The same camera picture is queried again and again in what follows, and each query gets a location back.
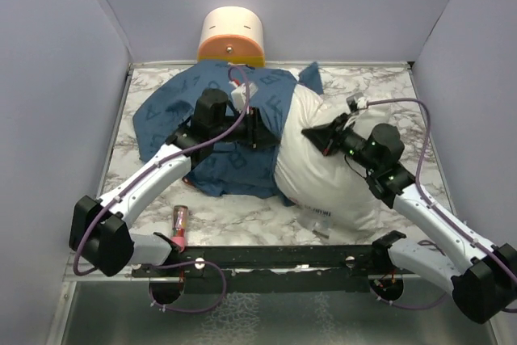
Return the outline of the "round pastel drawer cabinet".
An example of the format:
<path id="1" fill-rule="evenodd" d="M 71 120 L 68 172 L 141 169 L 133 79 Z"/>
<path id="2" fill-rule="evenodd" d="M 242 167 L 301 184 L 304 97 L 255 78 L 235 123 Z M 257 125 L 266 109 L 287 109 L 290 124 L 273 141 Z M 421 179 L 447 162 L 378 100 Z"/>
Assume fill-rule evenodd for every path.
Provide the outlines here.
<path id="1" fill-rule="evenodd" d="M 222 6 L 210 11 L 204 19 L 197 50 L 197 61 L 202 60 L 264 67 L 261 19 L 240 6 Z"/>

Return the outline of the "pink capped small bottle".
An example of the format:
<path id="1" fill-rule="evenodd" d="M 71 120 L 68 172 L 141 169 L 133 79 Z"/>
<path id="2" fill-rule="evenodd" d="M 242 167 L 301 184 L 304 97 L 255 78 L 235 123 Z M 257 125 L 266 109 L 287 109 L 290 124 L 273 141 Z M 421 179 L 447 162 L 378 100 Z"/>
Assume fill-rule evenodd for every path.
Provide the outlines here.
<path id="1" fill-rule="evenodd" d="M 186 230 L 190 210 L 185 205 L 175 205 L 173 208 L 173 233 L 171 241 L 183 252 L 187 247 Z"/>

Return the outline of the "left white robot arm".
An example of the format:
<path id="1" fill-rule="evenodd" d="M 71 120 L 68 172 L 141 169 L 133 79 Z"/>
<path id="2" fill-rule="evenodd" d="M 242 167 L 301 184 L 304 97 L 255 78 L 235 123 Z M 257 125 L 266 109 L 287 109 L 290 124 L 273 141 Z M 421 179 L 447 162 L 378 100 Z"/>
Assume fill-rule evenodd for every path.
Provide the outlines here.
<path id="1" fill-rule="evenodd" d="M 128 265 L 150 265 L 159 275 L 173 274 L 182 251 L 180 237 L 132 234 L 142 212 L 172 183 L 182 179 L 213 152 L 218 142 L 236 142 L 253 151 L 270 149 L 279 139 L 251 107 L 254 84 L 244 83 L 230 94 L 207 88 L 193 114 L 165 140 L 158 152 L 117 188 L 98 199 L 83 196 L 74 206 L 69 246 L 74 274 L 87 275 L 80 259 L 93 270 L 114 276 Z"/>

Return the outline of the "white pillow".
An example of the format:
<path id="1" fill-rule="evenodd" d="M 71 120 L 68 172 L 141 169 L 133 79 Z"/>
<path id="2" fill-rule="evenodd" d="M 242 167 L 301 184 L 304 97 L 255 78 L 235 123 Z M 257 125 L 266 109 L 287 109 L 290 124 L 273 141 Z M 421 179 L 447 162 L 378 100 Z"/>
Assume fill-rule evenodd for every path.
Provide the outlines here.
<path id="1" fill-rule="evenodd" d="M 301 211 L 298 223 L 332 244 L 369 239 L 378 229 L 379 204 L 341 153 L 325 157 L 301 131 L 348 113 L 343 96 L 324 99 L 295 87 L 275 165 L 275 183 Z"/>

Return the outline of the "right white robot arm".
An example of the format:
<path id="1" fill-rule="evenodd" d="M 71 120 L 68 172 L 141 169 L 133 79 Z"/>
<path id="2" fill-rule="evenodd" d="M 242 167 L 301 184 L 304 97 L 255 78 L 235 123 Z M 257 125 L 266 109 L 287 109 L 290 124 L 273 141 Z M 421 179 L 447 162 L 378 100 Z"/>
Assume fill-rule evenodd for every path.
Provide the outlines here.
<path id="1" fill-rule="evenodd" d="M 398 129 L 378 124 L 368 138 L 347 125 L 342 114 L 328 124 L 302 130 L 325 157 L 342 153 L 365 170 L 370 192 L 412 221 L 440 248 L 434 252 L 402 233 L 391 232 L 372 247 L 372 266 L 395 267 L 433 283 L 452 297 L 471 321 L 485 323 L 516 300 L 516 250 L 494 245 L 456 219 L 420 187 L 400 162 L 405 149 Z"/>

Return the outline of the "aluminium frame rail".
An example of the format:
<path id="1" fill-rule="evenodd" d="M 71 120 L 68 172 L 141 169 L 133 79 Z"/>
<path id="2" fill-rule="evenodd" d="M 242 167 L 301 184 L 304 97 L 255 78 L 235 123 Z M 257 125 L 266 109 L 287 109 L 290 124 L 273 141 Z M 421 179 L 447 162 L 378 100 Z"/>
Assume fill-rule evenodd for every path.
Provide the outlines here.
<path id="1" fill-rule="evenodd" d="M 130 281 L 132 279 L 132 268 L 125 267 L 114 276 L 105 276 L 101 271 L 94 271 L 85 276 L 77 276 L 71 268 L 65 270 L 63 280 L 67 282 L 103 282 L 103 281 Z"/>

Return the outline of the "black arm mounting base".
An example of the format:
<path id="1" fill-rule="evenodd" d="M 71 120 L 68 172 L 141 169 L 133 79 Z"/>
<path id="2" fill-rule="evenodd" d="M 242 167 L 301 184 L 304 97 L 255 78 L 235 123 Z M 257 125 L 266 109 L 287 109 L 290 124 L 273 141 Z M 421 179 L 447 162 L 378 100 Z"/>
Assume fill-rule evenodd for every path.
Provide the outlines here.
<path id="1" fill-rule="evenodd" d="M 144 265 L 135 278 L 179 281 L 187 293 L 368 292 L 369 281 L 389 278 L 387 249 L 403 239 L 392 231 L 369 245 L 191 246 L 173 253 L 168 268 Z"/>

